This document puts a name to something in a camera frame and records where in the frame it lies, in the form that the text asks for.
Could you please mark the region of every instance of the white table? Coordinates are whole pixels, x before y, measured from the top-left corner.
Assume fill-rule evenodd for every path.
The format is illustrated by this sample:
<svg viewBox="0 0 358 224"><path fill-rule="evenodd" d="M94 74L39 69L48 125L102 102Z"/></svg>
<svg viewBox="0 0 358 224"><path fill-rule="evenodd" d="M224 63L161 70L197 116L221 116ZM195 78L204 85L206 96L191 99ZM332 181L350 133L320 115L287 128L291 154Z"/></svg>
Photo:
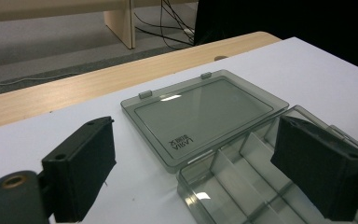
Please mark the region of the white table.
<svg viewBox="0 0 358 224"><path fill-rule="evenodd" d="M358 140L358 67L291 38L0 127L0 177L40 161L83 123L112 116L117 165L82 223L195 223L168 174L120 108L139 92L220 69L302 105Z"/></svg>

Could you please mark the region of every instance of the cable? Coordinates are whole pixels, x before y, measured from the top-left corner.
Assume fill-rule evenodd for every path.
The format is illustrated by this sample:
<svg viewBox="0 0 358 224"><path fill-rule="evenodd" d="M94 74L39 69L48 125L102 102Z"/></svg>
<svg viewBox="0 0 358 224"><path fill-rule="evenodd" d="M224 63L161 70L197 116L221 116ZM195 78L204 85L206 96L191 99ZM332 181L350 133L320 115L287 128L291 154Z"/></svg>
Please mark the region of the cable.
<svg viewBox="0 0 358 224"><path fill-rule="evenodd" d="M161 32L161 36L162 36L162 40L164 41L165 45L167 45L169 48L171 49L177 49L177 48L174 48L172 46L170 46L167 41L165 40L166 39L166 36L164 36L164 34L162 33L162 1L161 0L161 9L159 11L159 30Z"/></svg>
<svg viewBox="0 0 358 224"><path fill-rule="evenodd" d="M155 25L155 24L151 24L148 22L145 22L143 20L141 20L141 18L138 17L138 15L136 15L136 13L133 13L135 15L136 18L138 18L139 21L141 21L142 23L149 25L149 26L153 26L153 27L159 27L159 25ZM174 26L162 26L162 28L167 28L167 29L176 29L176 30L183 30L182 28L179 27L174 27Z"/></svg>
<svg viewBox="0 0 358 224"><path fill-rule="evenodd" d="M59 75L59 76L55 76L55 77L26 77L26 78L22 78L20 80L17 81L13 81L13 82L8 82L8 83L0 83L0 86L9 86L9 85L13 85L19 82L23 82L23 81L28 81L28 80L49 80L49 79L53 79L53 78L57 78L57 77L67 77L67 76L71 76L71 75L80 75L81 73L67 73L67 74L63 74L63 75Z"/></svg>
<svg viewBox="0 0 358 224"><path fill-rule="evenodd" d="M153 32L148 32L148 31L143 30L143 29L141 29L141 28L139 28L139 27L135 27L135 29L137 29L137 30L139 30L140 32L143 32L143 33L145 33L145 34L148 34L148 35L155 35L155 36L159 36L159 37L162 37L162 38L166 38L166 39L169 39L169 40L172 40L172 41L176 41L176 42L179 42L179 43L182 43L182 44L186 44L186 45L189 45L189 46L193 46L192 44L187 43L187 42L185 42L185 41L178 40L178 39L174 39L174 38L171 38L171 37L168 37L168 36L165 36L165 35L156 34L156 33L153 33ZM166 43L166 45L167 45L168 48L176 49L176 48L173 48L172 46L168 45L167 43Z"/></svg>
<svg viewBox="0 0 358 224"><path fill-rule="evenodd" d="M185 35L187 36L187 38L190 40L191 43L194 43L194 32L191 27L189 27L187 24L185 24L183 22L183 20L180 18L180 16L176 13L175 10L173 10L171 3L169 0L163 0L163 2L167 5L167 7L171 10L171 12L165 7L163 6L162 2L161 2L161 7L176 21L176 23L178 24L179 27L181 27L181 29L183 30L183 32L185 33ZM188 34L185 31L185 28L183 26L185 26L185 28L187 28L192 35Z"/></svg>
<svg viewBox="0 0 358 224"><path fill-rule="evenodd" d="M163 0L163 1L170 8L170 10L172 12L172 14L171 14L170 12L168 12L167 9L164 8L168 12L168 14L170 14L170 16L173 17L178 22L178 24L180 23L180 24L184 25L187 29L189 29L194 34L194 32L193 32L194 29L191 28L190 26L188 26L187 24L185 24L185 22L180 18L179 14L177 14L176 11L173 10L170 0Z"/></svg>

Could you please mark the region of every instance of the black cable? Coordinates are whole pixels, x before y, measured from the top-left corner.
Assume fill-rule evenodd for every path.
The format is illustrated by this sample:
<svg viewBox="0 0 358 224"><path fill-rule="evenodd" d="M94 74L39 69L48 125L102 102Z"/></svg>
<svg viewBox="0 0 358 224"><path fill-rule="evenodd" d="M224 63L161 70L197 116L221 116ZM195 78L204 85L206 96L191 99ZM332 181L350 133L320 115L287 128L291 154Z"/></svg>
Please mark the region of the black cable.
<svg viewBox="0 0 358 224"><path fill-rule="evenodd" d="M155 36L159 36L159 37L163 37L163 38L166 38L166 39L169 39L169 40L172 40L172 41L176 41L176 42L179 42L179 43L182 43L182 44L187 44L189 46L193 46L192 44L190 43L187 43L185 41L182 41L182 40L178 40L178 39L174 39L174 38L171 38L171 37L168 37L168 36L165 36L165 35L159 35L159 34L156 34L156 33L153 33L153 32L149 32L149 31L146 31L146 30L143 30L139 27L135 27L135 29L145 33L145 34L148 34L148 35L155 35Z"/></svg>
<svg viewBox="0 0 358 224"><path fill-rule="evenodd" d="M189 29L193 34L194 34L194 32L193 32L193 28L191 28L190 26L188 26L181 18L180 18L180 16L179 16L179 14L177 14L176 13L176 11L173 9L173 7L172 7L172 5L171 5L171 2L170 2L170 0L163 0L164 1L164 3L170 8L170 10L171 10L171 12L172 12L172 14L171 13L169 13L178 23L181 23L181 24L183 24L187 29Z"/></svg>
<svg viewBox="0 0 358 224"><path fill-rule="evenodd" d="M133 13L133 14L135 15L136 18L138 18L139 21L141 21L142 23L144 23L146 25L153 26L153 27L160 27L159 25L151 24L151 23L141 20L141 18L139 18L138 15L136 15L136 13ZM162 28L183 30L182 28L174 27L174 26L162 26Z"/></svg>
<svg viewBox="0 0 358 224"><path fill-rule="evenodd" d="M192 43L188 43L188 42L185 42L185 41L182 41L182 40L178 40L178 39L175 39L175 38L171 38L171 37L168 37L166 36L164 33L163 33L163 30L162 28L169 28L169 29L177 29L177 30L181 30L185 33L185 35L189 38L190 41L193 41L193 37L190 36L187 32L185 32L184 28L182 27L181 23L185 26L185 27L188 27L187 25L185 25L183 23L183 21L179 18L178 19L178 15L176 12L174 12L173 8L171 7L171 3L170 2L166 2L165 0L161 0L160 1L161 3L161 8L160 8L160 13L159 13L159 25L156 25L156 24L151 24L151 23L148 23L146 21L143 21L141 18L138 17L138 15L136 15L136 13L134 13L135 17L142 23L144 24L147 24L149 26L153 26L153 27L159 27L159 30L160 30L160 34L156 34L156 33L153 33L153 32L149 32L149 31L146 31L144 29L141 29L139 27L135 27L135 29L139 30L140 32L143 32L145 34L149 34L149 35L155 35L155 36L159 36L163 39L165 45L170 48L170 49L177 49L177 48L174 48L172 46L170 46L166 39L169 39L169 40L172 40L172 41L175 41L175 42L179 42L179 43L182 43L182 44L186 44L186 45L189 45L189 46L194 46ZM170 10L172 11L172 14L170 13L170 11L164 7L163 3L165 3L169 8ZM170 14L170 16L176 20L176 22L178 23L179 27L173 27L173 26L164 26L162 25L162 9L164 9L168 14Z"/></svg>

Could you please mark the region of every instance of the table surface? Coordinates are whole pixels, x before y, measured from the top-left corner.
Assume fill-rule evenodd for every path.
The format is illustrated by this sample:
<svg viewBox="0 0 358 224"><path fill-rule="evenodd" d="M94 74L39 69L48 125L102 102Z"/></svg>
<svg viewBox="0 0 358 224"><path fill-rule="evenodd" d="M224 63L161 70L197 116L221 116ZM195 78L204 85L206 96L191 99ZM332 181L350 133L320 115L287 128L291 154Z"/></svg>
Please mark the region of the table surface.
<svg viewBox="0 0 358 224"><path fill-rule="evenodd" d="M137 71L137 76L129 72L121 78L111 77L110 69L90 73L78 82L70 81L61 88L57 86L56 91L60 91L62 97L54 89L50 90L49 85L40 88L47 89L46 95L36 99L29 94L32 88L21 91L21 94L12 92L12 101L10 97L0 101L0 104L5 104L0 105L1 109L10 109L9 112L0 111L2 114L17 114L7 121L12 123L0 127L0 177L20 170L41 172L40 161L74 130L89 120L111 116L115 120L117 165L82 223L195 223L176 192L178 182L175 175L167 173L159 163L126 118L120 102L139 92L158 90L220 69L227 69L280 97L290 106L302 105L319 119L337 125L358 140L358 67L297 38L274 39L277 40L274 44L214 63L216 54L205 53L205 61L209 59L210 63L194 65L186 70L175 70L179 68L174 68L174 62L151 58L129 63L141 67L124 64L116 67L118 70L113 73L120 75L122 71ZM224 46L222 48L236 50L241 42ZM191 53L181 56L181 52L169 55L176 55L176 59L184 63L193 63L191 59L198 59ZM170 75L156 75L160 69L166 69ZM42 107L41 112L38 112L39 106ZM27 108L33 110L32 118L24 116L27 115Z"/></svg>
<svg viewBox="0 0 358 224"><path fill-rule="evenodd" d="M0 94L0 126L280 41L257 32Z"/></svg>

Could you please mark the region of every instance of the screw hole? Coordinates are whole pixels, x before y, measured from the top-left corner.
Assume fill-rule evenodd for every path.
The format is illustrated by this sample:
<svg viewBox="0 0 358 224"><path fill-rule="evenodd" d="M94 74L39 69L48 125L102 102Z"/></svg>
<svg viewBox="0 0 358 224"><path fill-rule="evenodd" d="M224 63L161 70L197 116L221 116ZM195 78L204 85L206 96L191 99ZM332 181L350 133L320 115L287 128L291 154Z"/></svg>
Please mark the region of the screw hole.
<svg viewBox="0 0 358 224"><path fill-rule="evenodd" d="M56 157L55 157L55 159L56 160L63 160L63 159L65 159L65 154L59 154L59 155L57 155Z"/></svg>
<svg viewBox="0 0 358 224"><path fill-rule="evenodd" d="M2 187L4 189L13 189L23 184L27 177L25 175L14 175L4 181Z"/></svg>

